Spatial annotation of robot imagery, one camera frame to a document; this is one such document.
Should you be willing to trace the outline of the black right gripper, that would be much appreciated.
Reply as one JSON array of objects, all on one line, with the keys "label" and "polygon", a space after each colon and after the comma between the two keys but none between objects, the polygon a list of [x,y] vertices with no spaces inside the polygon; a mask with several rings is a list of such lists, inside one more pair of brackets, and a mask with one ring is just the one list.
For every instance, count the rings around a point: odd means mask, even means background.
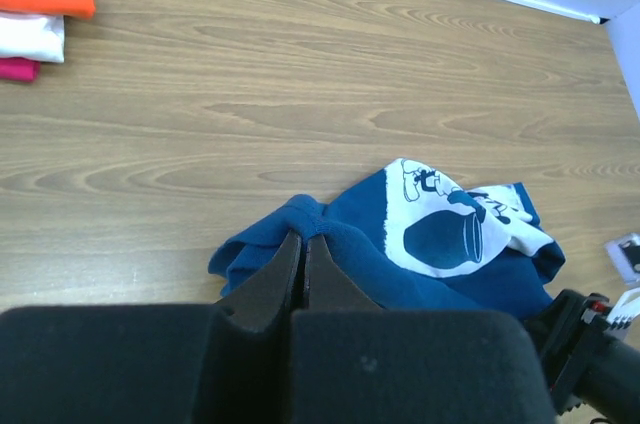
[{"label": "black right gripper", "polygon": [[612,310],[602,294],[565,289],[544,311],[524,321],[558,414],[584,403],[577,387],[591,360],[610,341],[625,338],[624,320],[607,321]]}]

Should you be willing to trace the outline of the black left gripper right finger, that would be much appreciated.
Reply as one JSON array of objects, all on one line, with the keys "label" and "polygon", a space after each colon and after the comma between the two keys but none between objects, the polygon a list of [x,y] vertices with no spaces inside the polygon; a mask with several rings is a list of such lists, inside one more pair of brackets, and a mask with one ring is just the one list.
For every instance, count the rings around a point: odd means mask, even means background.
[{"label": "black left gripper right finger", "polygon": [[303,296],[306,310],[381,310],[334,262],[322,235],[307,244]]}]

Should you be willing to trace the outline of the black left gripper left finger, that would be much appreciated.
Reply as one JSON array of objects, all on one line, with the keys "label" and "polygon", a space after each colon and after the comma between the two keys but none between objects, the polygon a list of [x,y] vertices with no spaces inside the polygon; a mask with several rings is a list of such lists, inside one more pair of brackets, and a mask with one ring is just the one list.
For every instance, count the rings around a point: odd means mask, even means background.
[{"label": "black left gripper left finger", "polygon": [[217,306],[241,332],[269,332],[288,317],[299,293],[302,239],[289,231],[274,257]]}]

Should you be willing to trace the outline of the blue Mickey print t-shirt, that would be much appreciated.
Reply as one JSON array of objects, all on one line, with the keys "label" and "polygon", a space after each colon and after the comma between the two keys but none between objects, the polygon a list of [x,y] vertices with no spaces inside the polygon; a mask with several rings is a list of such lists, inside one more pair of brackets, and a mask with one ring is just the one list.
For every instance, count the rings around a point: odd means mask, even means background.
[{"label": "blue Mickey print t-shirt", "polygon": [[330,203],[299,194],[213,254],[208,269],[233,291],[264,267],[289,232],[325,239],[338,267],[388,309],[490,309],[526,319],[551,303],[564,265],[521,183],[474,189],[399,158]]}]

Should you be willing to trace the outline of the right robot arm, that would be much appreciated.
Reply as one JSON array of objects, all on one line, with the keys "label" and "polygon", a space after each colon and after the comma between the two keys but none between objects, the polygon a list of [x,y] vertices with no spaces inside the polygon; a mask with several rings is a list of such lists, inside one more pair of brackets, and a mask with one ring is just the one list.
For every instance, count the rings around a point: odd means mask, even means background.
[{"label": "right robot arm", "polygon": [[565,290],[525,322],[384,310],[317,236],[304,298],[292,318],[294,422],[551,423],[584,404],[601,423],[639,419],[639,353],[625,341],[637,290],[615,303]]}]

